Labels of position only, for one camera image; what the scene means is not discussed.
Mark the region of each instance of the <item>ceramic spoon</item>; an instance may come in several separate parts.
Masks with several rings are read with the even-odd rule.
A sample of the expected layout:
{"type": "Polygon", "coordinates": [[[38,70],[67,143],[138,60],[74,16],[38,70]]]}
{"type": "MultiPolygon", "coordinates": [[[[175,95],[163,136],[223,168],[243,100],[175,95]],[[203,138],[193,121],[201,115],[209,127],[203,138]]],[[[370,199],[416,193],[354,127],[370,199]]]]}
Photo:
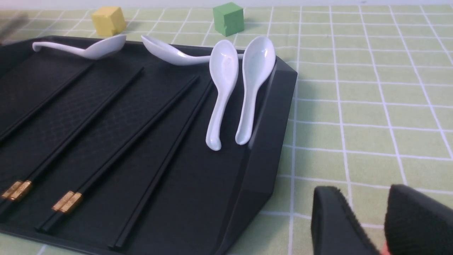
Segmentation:
{"type": "Polygon", "coordinates": [[[217,87],[217,101],[207,127],[206,144],[214,151],[220,150],[220,125],[228,99],[236,85],[239,73],[239,60],[233,44],[222,40],[212,49],[209,59],[209,72],[217,87]]]}
{"type": "Polygon", "coordinates": [[[261,85],[269,77],[275,65],[275,48],[272,41],[259,36],[247,46],[242,60],[244,102],[236,132],[236,143],[246,144],[252,135],[256,96],[261,85]]]}
{"type": "Polygon", "coordinates": [[[113,55],[114,53],[120,51],[123,48],[125,42],[126,35],[119,34],[101,40],[86,49],[80,49],[72,46],[50,42],[35,42],[33,43],[32,47],[33,50],[36,52],[40,51],[41,47],[49,47],[52,49],[66,51],[86,59],[98,60],[113,55]]]}
{"type": "MultiPolygon", "coordinates": [[[[187,55],[179,49],[157,40],[150,36],[142,35],[143,45],[154,56],[161,60],[174,65],[194,65],[209,62],[210,56],[194,57],[187,55]]],[[[239,59],[242,59],[243,54],[239,54],[239,59]]]]}

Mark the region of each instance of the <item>chopsticks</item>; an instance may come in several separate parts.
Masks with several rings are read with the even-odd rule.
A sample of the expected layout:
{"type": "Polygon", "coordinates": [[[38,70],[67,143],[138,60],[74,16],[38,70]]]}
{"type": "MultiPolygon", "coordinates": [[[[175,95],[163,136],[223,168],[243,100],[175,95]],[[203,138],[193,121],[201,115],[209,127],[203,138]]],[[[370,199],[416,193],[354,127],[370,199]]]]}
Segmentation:
{"type": "Polygon", "coordinates": [[[198,115],[201,107],[203,106],[204,102],[208,98],[210,89],[211,89],[211,83],[212,81],[209,82],[209,85],[206,87],[205,91],[203,92],[202,97],[198,101],[197,105],[193,109],[192,113],[190,114],[189,118],[186,120],[186,123],[184,127],[182,128],[181,132],[179,133],[178,137],[174,141],[173,145],[170,148],[170,151],[167,153],[165,158],[163,159],[159,169],[157,170],[155,175],[150,176],[150,181],[149,184],[147,185],[146,190],[144,191],[143,195],[141,196],[141,199],[137,203],[137,205],[134,207],[132,213],[130,216],[127,218],[125,223],[122,225],[121,230],[119,233],[116,234],[115,238],[113,241],[108,245],[110,249],[120,249],[123,247],[125,242],[127,241],[128,237],[130,236],[130,233],[134,226],[136,225],[140,215],[142,214],[144,207],[148,204],[148,201],[150,200],[154,189],[156,188],[156,185],[158,184],[161,176],[167,170],[168,165],[170,164],[171,160],[173,159],[176,151],[178,150],[179,146],[181,145],[182,140],[186,136],[187,131],[189,130],[190,126],[192,125],[195,117],[198,115]]]}
{"type": "Polygon", "coordinates": [[[29,110],[26,114],[24,114],[20,119],[18,119],[15,123],[11,124],[3,133],[0,133],[0,144],[8,138],[17,128],[19,128],[22,124],[24,124],[27,120],[34,116],[39,110],[41,110],[44,106],[46,106],[49,102],[51,102],[56,96],[58,96],[63,90],[65,90],[69,85],[74,84],[79,77],[83,76],[91,67],[93,63],[89,64],[87,67],[83,68],[73,76],[71,76],[68,80],[66,80],[63,84],[61,84],[55,91],[50,93],[43,101],[29,110]]]}
{"type": "Polygon", "coordinates": [[[54,151],[50,153],[38,166],[36,166],[23,180],[16,181],[8,190],[6,190],[0,199],[0,216],[4,215],[14,201],[22,199],[31,189],[32,183],[38,179],[43,173],[46,172],[48,166],[57,158],[64,149],[76,138],[82,131],[84,131],[106,107],[108,107],[113,100],[117,98],[121,92],[129,85],[133,84],[135,79],[142,73],[141,67],[126,83],[113,91],[96,109],[94,109],[88,117],[80,123],[80,125],[72,131],[72,133],[65,138],[54,151]]]}
{"type": "Polygon", "coordinates": [[[147,131],[154,126],[173,105],[192,87],[198,80],[198,76],[192,76],[184,87],[178,91],[156,114],[151,116],[138,130],[129,136],[125,142],[111,155],[100,168],[95,170],[75,191],[68,191],[50,210],[48,217],[35,227],[37,231],[49,232],[65,214],[74,210],[82,200],[82,195],[94,188],[95,183],[102,179],[108,171],[147,131]]]}

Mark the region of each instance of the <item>table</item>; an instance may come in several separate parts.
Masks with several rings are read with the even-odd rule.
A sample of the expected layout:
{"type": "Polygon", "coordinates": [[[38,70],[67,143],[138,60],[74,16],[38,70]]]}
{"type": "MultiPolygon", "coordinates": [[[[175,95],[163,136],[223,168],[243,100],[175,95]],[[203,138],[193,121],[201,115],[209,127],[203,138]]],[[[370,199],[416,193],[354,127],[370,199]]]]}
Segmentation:
{"type": "MultiPolygon", "coordinates": [[[[33,10],[10,40],[97,37],[94,10],[33,10]]],[[[124,9],[128,40],[212,47],[212,9],[124,9]]],[[[0,25],[17,11],[0,11],[0,25]]],[[[267,35],[299,72],[274,195],[229,255],[312,254],[313,189],[337,186],[380,249],[390,185],[453,207],[453,8],[245,8],[244,49],[267,35]]],[[[74,255],[0,235],[0,253],[74,255]]]]}

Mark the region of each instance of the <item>black tray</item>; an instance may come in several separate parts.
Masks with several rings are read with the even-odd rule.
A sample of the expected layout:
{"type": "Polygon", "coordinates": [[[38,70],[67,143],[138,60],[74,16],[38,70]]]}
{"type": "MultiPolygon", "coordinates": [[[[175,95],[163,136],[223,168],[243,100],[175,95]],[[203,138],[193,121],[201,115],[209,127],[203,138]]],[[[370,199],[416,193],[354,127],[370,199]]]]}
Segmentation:
{"type": "Polygon", "coordinates": [[[277,58],[252,138],[239,146],[240,72],[214,152],[208,64],[173,66],[140,42],[100,61],[34,53],[41,40],[98,41],[0,47],[0,192],[31,181],[22,198],[0,198],[0,231],[88,254],[226,253],[272,194],[297,73],[277,58]],[[53,210],[68,191],[81,202],[53,210]]]}

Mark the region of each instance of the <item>tray rim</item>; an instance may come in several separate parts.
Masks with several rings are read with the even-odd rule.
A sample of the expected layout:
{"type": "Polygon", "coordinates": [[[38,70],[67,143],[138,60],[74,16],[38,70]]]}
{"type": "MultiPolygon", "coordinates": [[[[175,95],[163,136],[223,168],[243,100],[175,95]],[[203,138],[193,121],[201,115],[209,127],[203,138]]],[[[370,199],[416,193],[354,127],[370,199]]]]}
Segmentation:
{"type": "MultiPolygon", "coordinates": [[[[0,50],[2,50],[3,47],[8,47],[8,46],[16,45],[16,44],[31,44],[33,42],[44,41],[44,40],[46,40],[46,41],[55,41],[55,39],[56,40],[58,40],[58,39],[71,39],[71,40],[79,40],[79,41],[85,41],[85,42],[89,41],[89,42],[93,42],[93,43],[95,43],[97,41],[100,41],[100,40],[103,40],[103,39],[98,39],[98,38],[84,38],[84,37],[49,35],[49,36],[23,40],[23,41],[16,42],[16,43],[13,43],[13,44],[0,46],[0,50]]],[[[141,41],[126,41],[125,45],[126,44],[143,45],[141,41]]],[[[178,48],[178,49],[180,49],[182,51],[184,51],[184,50],[193,50],[193,49],[202,49],[202,50],[212,51],[212,47],[206,47],[206,46],[190,46],[190,45],[178,45],[178,44],[172,44],[172,46],[174,46],[174,47],[176,47],[176,48],[178,48]]],[[[244,53],[244,50],[237,49],[237,52],[238,53],[244,53]]],[[[266,101],[269,100],[269,97],[270,97],[269,93],[271,93],[271,90],[275,89],[276,87],[278,87],[277,85],[275,85],[275,83],[277,83],[275,81],[275,75],[279,75],[279,76],[282,76],[284,78],[285,77],[284,74],[286,74],[286,76],[289,78],[288,80],[292,80],[292,77],[290,77],[291,74],[294,77],[294,79],[293,79],[294,80],[294,85],[292,86],[292,90],[291,90],[291,97],[292,97],[292,95],[294,93],[294,88],[295,88],[296,83],[297,83],[298,74],[286,62],[284,62],[280,57],[276,57],[274,70],[273,70],[273,72],[271,74],[271,77],[269,78],[269,81],[268,81],[269,82],[269,85],[268,85],[268,88],[267,88],[268,92],[266,93],[266,98],[263,101],[263,107],[262,107],[260,113],[258,114],[259,116],[258,116],[257,123],[254,124],[254,131],[253,131],[254,134],[258,133],[260,130],[263,130],[262,128],[259,128],[260,127],[260,122],[262,121],[262,118],[267,118],[268,119],[270,117],[270,116],[265,116],[266,115],[265,114],[265,106],[266,106],[266,101]]],[[[281,106],[280,108],[287,108],[286,110],[283,109],[283,112],[289,114],[289,110],[290,110],[290,106],[291,106],[292,100],[288,100],[285,103],[286,103],[286,105],[281,106]]],[[[279,145],[279,149],[278,149],[279,150],[278,160],[277,160],[278,162],[280,161],[281,149],[282,149],[282,146],[283,146],[283,139],[284,139],[284,133],[285,133],[285,130],[286,130],[286,124],[287,124],[288,116],[285,116],[285,119],[286,119],[286,121],[284,123],[284,126],[282,124],[280,124],[280,129],[283,127],[283,135],[281,135],[281,137],[279,139],[277,139],[277,141],[276,141],[276,143],[280,144],[279,145]]],[[[252,164],[259,163],[259,162],[256,161],[256,157],[257,157],[256,155],[257,154],[258,155],[260,155],[261,153],[269,154],[268,152],[266,152],[265,148],[260,148],[260,147],[254,148],[254,142],[253,142],[254,136],[255,135],[252,135],[252,139],[251,139],[251,142],[250,142],[252,144],[251,146],[249,146],[250,143],[244,145],[244,146],[247,146],[246,147],[247,149],[246,149],[246,152],[244,153],[244,155],[248,155],[250,157],[251,153],[253,152],[255,160],[254,160],[254,162],[252,162],[252,164]]],[[[241,180],[239,180],[240,189],[238,189],[237,196],[236,196],[236,199],[235,199],[235,203],[233,204],[233,207],[231,208],[232,211],[229,214],[230,217],[224,218],[224,220],[228,220],[227,224],[225,226],[226,228],[224,229],[224,232],[223,232],[224,234],[223,235],[219,235],[217,243],[216,243],[216,245],[214,247],[214,250],[212,250],[210,254],[216,254],[216,255],[224,254],[227,251],[227,249],[232,244],[234,244],[236,239],[239,238],[240,234],[242,233],[243,230],[240,231],[239,233],[236,233],[236,234],[230,233],[231,238],[228,238],[228,233],[229,233],[229,230],[231,229],[231,224],[234,225],[234,222],[232,222],[232,219],[235,216],[235,213],[237,212],[236,210],[237,210],[238,201],[240,199],[240,195],[241,194],[243,194],[244,192],[252,191],[252,192],[256,192],[258,195],[260,195],[262,197],[262,199],[264,199],[264,200],[262,201],[261,205],[258,208],[258,211],[259,211],[259,209],[262,206],[264,206],[265,202],[270,198],[270,196],[273,193],[274,183],[275,183],[276,173],[277,173],[277,167],[275,167],[275,169],[272,169],[273,172],[270,174],[270,177],[267,180],[268,186],[266,187],[266,189],[261,190],[261,191],[257,191],[254,187],[250,186],[250,184],[251,184],[250,180],[253,179],[253,177],[252,177],[253,174],[250,173],[250,168],[252,168],[253,166],[250,166],[249,158],[247,158],[247,160],[245,160],[245,161],[243,159],[242,164],[245,164],[245,166],[243,166],[245,168],[245,170],[243,171],[243,176],[242,176],[241,180]]],[[[251,220],[257,215],[258,211],[252,213],[253,217],[249,221],[247,221],[245,224],[243,224],[243,228],[242,229],[245,229],[250,224],[251,220]]],[[[33,240],[33,241],[36,241],[36,242],[39,242],[39,243],[42,243],[42,244],[52,245],[52,246],[55,246],[55,247],[59,247],[59,248],[67,249],[67,250],[72,250],[72,251],[76,251],[76,252],[81,252],[81,253],[85,253],[85,254],[90,254],[90,255],[124,255],[125,254],[125,253],[121,253],[120,251],[117,252],[117,251],[113,251],[113,250],[108,250],[107,248],[101,249],[101,248],[98,248],[98,247],[95,247],[95,246],[89,246],[89,245],[86,245],[86,244],[83,244],[83,243],[78,243],[78,242],[75,242],[75,241],[72,241],[72,240],[66,240],[66,239],[63,239],[63,238],[58,238],[58,237],[54,237],[54,236],[51,236],[51,235],[46,235],[46,234],[39,233],[39,232],[24,230],[24,229],[21,229],[21,228],[18,228],[18,227],[13,227],[13,226],[7,225],[5,223],[0,223],[0,233],[4,233],[4,234],[20,237],[20,238],[23,238],[23,239],[26,239],[26,240],[33,240]]]]}

